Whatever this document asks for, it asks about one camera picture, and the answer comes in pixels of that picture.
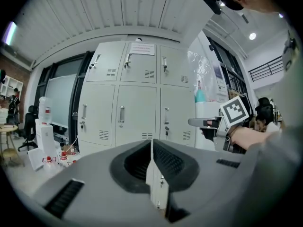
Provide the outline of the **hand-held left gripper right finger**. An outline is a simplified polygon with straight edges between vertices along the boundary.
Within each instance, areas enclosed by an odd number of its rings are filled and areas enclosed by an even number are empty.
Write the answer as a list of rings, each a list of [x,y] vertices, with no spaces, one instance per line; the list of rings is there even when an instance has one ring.
[[[246,156],[153,141],[153,160],[166,180],[164,219],[155,227],[243,227]]]

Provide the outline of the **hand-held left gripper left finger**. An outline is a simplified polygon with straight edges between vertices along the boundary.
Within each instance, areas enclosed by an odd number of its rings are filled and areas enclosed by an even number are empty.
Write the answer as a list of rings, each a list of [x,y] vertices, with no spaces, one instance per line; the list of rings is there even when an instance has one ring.
[[[52,227],[161,227],[146,183],[151,141],[80,158],[44,183],[33,212]]]

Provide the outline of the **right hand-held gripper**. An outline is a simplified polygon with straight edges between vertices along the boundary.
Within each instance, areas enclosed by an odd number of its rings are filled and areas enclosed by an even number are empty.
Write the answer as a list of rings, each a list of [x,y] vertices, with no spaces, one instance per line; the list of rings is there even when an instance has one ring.
[[[188,120],[188,124],[199,128],[207,140],[214,141],[216,151],[229,151],[233,129],[243,124],[250,116],[242,99],[243,97],[236,96],[221,104],[219,117],[192,118]]]

